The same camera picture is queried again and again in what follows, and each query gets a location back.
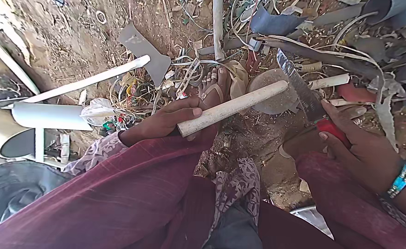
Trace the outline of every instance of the blue bracelet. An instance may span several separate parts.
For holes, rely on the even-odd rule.
[[[393,199],[405,187],[406,187],[406,163],[404,164],[403,169],[401,170],[401,173],[398,175],[398,177],[395,179],[394,183],[392,184],[392,187],[389,188],[389,190],[387,191],[387,195],[391,199]]]

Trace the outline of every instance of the toe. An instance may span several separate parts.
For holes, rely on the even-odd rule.
[[[203,77],[202,85],[203,85],[203,91],[206,91],[206,88],[207,88],[207,76]]]
[[[200,83],[199,84],[199,97],[201,98],[202,97],[202,94],[203,94],[203,81],[202,81],[202,83]]]
[[[212,77],[212,75],[217,75],[217,68],[216,67],[214,67],[212,69],[212,71],[211,71],[211,85],[217,83],[217,78]]]
[[[220,86],[221,89],[226,89],[226,79],[228,73],[225,67],[218,68],[218,82],[217,84]]]

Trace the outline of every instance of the fingernail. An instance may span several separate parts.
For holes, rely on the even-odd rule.
[[[326,140],[327,139],[326,133],[320,133],[320,138]]]
[[[194,114],[194,116],[201,116],[202,110],[200,108],[194,108],[192,109],[192,113]]]

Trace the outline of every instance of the person's left hand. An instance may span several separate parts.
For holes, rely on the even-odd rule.
[[[138,125],[122,132],[119,138],[123,144],[131,146],[145,139],[167,136],[175,129],[178,123],[201,116],[206,108],[206,105],[203,104],[203,101],[199,97],[174,101]],[[196,135],[196,133],[191,134],[187,136],[187,139],[192,141],[196,138]]]

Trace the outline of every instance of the saw blade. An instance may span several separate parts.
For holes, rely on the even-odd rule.
[[[315,97],[312,91],[307,87],[306,82],[301,78],[290,61],[281,49],[278,48],[277,61],[283,72],[289,77],[289,83],[292,84],[300,99],[301,107],[310,122],[320,120],[327,116],[320,101]]]

